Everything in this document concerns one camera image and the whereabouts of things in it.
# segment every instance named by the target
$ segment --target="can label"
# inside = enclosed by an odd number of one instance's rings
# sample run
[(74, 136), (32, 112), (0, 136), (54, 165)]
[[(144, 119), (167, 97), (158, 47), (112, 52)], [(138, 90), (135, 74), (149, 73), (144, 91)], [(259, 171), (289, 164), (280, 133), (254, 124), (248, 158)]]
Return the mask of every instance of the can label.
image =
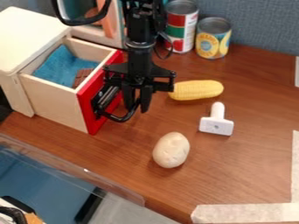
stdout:
[(188, 15), (168, 14), (166, 33), (170, 37), (175, 53), (186, 53), (194, 47), (198, 10)]
[(228, 52), (232, 31), (221, 34), (210, 34), (198, 31), (196, 37), (196, 51), (205, 59), (218, 59)]

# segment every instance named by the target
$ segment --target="yellow corn cob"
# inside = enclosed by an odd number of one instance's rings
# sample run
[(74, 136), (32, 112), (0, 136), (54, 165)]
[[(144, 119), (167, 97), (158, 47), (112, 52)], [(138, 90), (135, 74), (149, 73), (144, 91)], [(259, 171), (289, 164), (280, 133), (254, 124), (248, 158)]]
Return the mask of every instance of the yellow corn cob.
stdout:
[(223, 85), (215, 80), (188, 80), (176, 83), (169, 96), (177, 101), (190, 101), (215, 97), (223, 90)]

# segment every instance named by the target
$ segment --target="glass surface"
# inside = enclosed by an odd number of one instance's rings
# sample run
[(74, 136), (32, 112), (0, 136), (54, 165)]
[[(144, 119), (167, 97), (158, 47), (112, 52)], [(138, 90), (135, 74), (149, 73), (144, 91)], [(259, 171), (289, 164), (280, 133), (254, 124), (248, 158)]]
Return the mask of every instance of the glass surface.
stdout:
[(176, 223), (142, 207), (140, 195), (1, 134), (0, 205), (34, 211), (50, 224)]

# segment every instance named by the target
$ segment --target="metal can lid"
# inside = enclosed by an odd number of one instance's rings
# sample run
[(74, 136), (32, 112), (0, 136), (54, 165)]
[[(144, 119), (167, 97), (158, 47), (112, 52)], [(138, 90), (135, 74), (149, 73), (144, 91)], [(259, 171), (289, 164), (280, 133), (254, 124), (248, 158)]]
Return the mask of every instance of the metal can lid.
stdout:
[(176, 15), (188, 15), (198, 11), (198, 6), (191, 0), (175, 0), (166, 4), (166, 11)]
[(198, 28), (201, 32), (220, 34), (229, 32), (232, 26), (222, 17), (206, 17), (198, 22)]

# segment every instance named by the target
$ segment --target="potato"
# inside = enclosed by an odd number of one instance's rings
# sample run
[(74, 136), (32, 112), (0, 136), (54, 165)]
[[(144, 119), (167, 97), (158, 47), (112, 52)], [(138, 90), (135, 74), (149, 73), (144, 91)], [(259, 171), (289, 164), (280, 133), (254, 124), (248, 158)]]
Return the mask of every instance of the potato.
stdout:
[(184, 163), (189, 150), (188, 139), (181, 133), (171, 132), (159, 139), (153, 150), (153, 158), (163, 168), (173, 168)]

